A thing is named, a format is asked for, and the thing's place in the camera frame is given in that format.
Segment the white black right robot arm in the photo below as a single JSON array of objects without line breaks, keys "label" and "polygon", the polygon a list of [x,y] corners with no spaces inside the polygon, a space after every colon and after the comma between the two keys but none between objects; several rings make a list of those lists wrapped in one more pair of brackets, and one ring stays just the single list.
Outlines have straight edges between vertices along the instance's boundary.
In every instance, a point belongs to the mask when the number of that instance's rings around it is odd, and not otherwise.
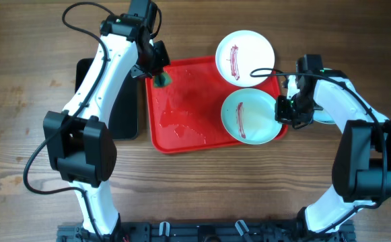
[{"label": "white black right robot arm", "polygon": [[363,209],[391,198],[391,120],[373,109],[338,70],[286,73],[286,96],[276,104],[276,120],[298,129],[313,122],[317,109],[341,131],[332,166],[332,185],[299,214],[300,237],[323,237]]}]

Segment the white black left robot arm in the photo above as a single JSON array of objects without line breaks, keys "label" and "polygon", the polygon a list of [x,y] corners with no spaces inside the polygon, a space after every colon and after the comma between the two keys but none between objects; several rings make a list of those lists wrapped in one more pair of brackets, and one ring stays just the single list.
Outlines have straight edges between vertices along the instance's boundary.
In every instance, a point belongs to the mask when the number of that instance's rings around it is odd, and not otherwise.
[{"label": "white black left robot arm", "polygon": [[117,150],[108,125],[127,76],[158,76],[170,63],[164,43],[153,41],[159,31],[155,19],[155,14],[109,15],[75,95],[61,112],[48,112],[44,118],[50,166],[79,200],[83,214],[79,240],[122,238],[110,191]]}]

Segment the green yellow sponge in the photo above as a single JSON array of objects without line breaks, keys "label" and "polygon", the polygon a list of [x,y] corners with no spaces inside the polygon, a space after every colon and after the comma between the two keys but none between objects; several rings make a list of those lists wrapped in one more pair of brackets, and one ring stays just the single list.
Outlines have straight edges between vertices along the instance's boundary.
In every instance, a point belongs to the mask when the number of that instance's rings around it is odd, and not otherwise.
[{"label": "green yellow sponge", "polygon": [[163,72],[153,77],[153,86],[155,88],[163,88],[171,84],[172,78],[167,72]]}]

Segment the white plate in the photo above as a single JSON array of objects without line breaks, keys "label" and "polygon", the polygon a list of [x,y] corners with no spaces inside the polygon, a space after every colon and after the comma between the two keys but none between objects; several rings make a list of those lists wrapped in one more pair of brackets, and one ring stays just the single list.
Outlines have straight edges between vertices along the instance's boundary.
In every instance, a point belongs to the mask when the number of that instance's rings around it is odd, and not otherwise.
[{"label": "white plate", "polygon": [[221,121],[236,140],[261,145],[272,141],[282,124],[275,120],[276,100],[268,93],[253,88],[229,94],[221,107]]},{"label": "white plate", "polygon": [[[333,70],[330,68],[324,67],[323,71],[333,71]],[[328,77],[330,77],[331,79],[334,79],[335,81],[337,81],[337,78],[338,78],[335,76],[328,76]],[[313,120],[318,123],[322,123],[322,124],[329,124],[329,125],[335,124],[335,121],[333,120],[333,118],[331,118],[331,116],[325,111],[324,108],[322,108],[322,110],[314,110]]]},{"label": "white plate", "polygon": [[218,45],[215,64],[219,74],[232,85],[254,87],[263,77],[251,77],[250,73],[266,68],[267,74],[275,66],[275,52],[271,43],[261,34],[239,30],[228,34]]}]

